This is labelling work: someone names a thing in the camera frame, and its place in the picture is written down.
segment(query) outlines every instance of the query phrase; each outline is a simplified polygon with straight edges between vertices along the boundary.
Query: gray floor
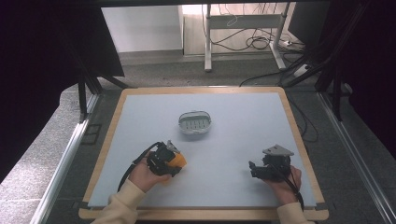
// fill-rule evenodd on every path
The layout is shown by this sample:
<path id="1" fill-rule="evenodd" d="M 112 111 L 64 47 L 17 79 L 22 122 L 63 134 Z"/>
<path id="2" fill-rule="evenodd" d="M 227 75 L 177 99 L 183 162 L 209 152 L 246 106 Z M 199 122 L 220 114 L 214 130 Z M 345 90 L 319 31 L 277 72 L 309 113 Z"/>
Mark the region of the gray floor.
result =
<path id="1" fill-rule="evenodd" d="M 214 58 L 212 73 L 204 72 L 203 57 L 183 57 L 173 52 L 161 59 L 156 55 L 155 59 L 147 56 L 146 60 L 141 61 L 133 60 L 133 54 L 123 55 L 121 61 L 126 77 L 120 80 L 138 87 L 236 86 L 246 78 L 276 70 L 276 64 L 269 54 L 219 55 Z M 272 86 L 278 79 L 277 76 L 265 77 L 248 85 Z M 384 223 L 318 94 L 312 88 L 315 79 L 312 77 L 287 89 L 287 94 L 313 123 L 312 126 L 308 122 L 303 138 L 330 211 L 329 219 L 320 223 Z M 90 222 L 78 217 L 78 208 L 120 94 L 120 88 L 103 79 L 100 81 L 105 91 L 93 114 L 91 125 L 99 125 L 101 131 L 93 140 L 88 134 L 85 135 L 56 202 L 49 210 L 47 223 Z M 60 101 L 60 107 L 46 128 L 1 184 L 0 223 L 29 223 L 50 182 L 78 122 L 77 87 L 64 91 Z M 292 109 L 298 125 L 303 129 L 303 115 L 296 107 Z M 395 160 L 355 114 L 347 98 L 343 98 L 341 111 L 343 123 L 367 166 L 389 201 L 396 204 L 396 177 L 389 172 L 395 170 Z"/>

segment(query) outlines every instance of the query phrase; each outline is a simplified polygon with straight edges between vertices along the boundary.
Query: hand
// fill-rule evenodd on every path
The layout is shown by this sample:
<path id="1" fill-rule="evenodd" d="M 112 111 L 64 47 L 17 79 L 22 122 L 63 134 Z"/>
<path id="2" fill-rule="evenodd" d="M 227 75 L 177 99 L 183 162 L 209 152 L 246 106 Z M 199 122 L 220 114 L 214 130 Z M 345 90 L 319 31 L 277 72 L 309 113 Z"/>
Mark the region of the hand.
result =
<path id="1" fill-rule="evenodd" d="M 290 169 L 291 169 L 291 174 L 289 175 L 289 180 L 293 184 L 295 182 L 297 189 L 300 189 L 301 170 L 295 168 L 294 166 L 291 166 Z M 263 180 L 263 181 L 271 187 L 271 189 L 274 191 L 275 196 L 282 205 L 287 203 L 297 202 L 297 198 L 294 195 L 293 190 L 285 181 L 282 182 L 274 182 L 271 180 Z"/>
<path id="2" fill-rule="evenodd" d="M 143 158 L 129 174 L 128 179 L 131 180 L 143 192 L 149 191 L 155 184 L 168 180 L 171 175 L 155 175 L 148 167 L 147 157 Z"/>

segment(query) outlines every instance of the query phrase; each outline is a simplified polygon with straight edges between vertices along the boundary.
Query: table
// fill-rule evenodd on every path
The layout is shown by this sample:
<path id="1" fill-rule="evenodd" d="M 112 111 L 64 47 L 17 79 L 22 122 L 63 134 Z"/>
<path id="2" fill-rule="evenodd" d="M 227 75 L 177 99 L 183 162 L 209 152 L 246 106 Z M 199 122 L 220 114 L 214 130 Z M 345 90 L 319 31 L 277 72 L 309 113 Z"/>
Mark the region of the table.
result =
<path id="1" fill-rule="evenodd" d="M 308 208 L 304 210 L 304 213 L 308 219 L 312 220 L 324 220 L 329 216 L 327 209 L 321 209 L 320 206 L 324 204 L 324 199 L 321 194 L 318 181 L 315 177 L 311 162 L 306 154 L 303 140 L 299 134 L 296 122 L 291 113 L 290 105 L 286 97 L 285 92 L 281 88 L 277 87 L 196 87 L 196 88 L 142 88 L 142 89 L 128 89 L 122 92 L 120 100 L 118 102 L 116 111 L 113 119 L 111 120 L 110 127 L 108 129 L 105 142 L 103 144 L 101 153 L 96 163 L 95 169 L 92 174 L 90 184 L 87 188 L 86 194 L 83 198 L 83 202 L 87 203 L 91 196 L 93 189 L 98 181 L 98 178 L 102 172 L 102 168 L 106 161 L 107 153 L 110 149 L 115 131 L 117 129 L 122 107 L 126 101 L 128 95 L 140 95 L 140 94 L 218 94 L 218 93 L 277 93 L 281 99 L 281 104 L 285 109 L 287 120 L 289 122 L 292 137 L 294 138 L 295 144 L 298 148 L 298 152 L 301 156 L 303 166 L 306 170 L 310 185 L 313 190 L 315 200 L 317 202 L 316 208 Z M 100 210 L 91 210 L 89 208 L 81 208 L 79 215 L 82 218 L 96 218 Z M 138 210 L 139 219 L 141 220 L 272 220 L 277 219 L 275 208 L 255 208 L 255 209 L 147 209 Z"/>

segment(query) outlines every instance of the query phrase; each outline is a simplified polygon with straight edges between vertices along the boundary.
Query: beige sleeve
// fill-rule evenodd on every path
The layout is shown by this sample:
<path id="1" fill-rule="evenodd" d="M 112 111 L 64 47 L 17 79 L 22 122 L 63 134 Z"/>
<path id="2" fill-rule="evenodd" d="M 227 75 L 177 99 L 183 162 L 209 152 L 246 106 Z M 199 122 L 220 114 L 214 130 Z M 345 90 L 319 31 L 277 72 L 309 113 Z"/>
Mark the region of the beige sleeve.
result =
<path id="1" fill-rule="evenodd" d="M 280 223 L 282 224 L 314 224 L 306 220 L 299 203 L 288 203 L 277 208 Z"/>
<path id="2" fill-rule="evenodd" d="M 135 223 L 137 219 L 136 207 L 145 195 L 140 188 L 127 179 L 120 192 L 110 196 L 109 205 L 102 210 L 93 224 Z"/>

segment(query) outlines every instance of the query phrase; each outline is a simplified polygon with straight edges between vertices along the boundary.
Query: wall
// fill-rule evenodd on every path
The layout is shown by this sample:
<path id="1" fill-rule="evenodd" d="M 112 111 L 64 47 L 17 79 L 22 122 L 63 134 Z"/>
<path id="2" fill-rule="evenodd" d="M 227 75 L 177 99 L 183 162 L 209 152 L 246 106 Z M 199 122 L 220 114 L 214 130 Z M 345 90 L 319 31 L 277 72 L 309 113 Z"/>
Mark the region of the wall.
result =
<path id="1" fill-rule="evenodd" d="M 117 52 L 182 49 L 181 6 L 102 8 Z"/>

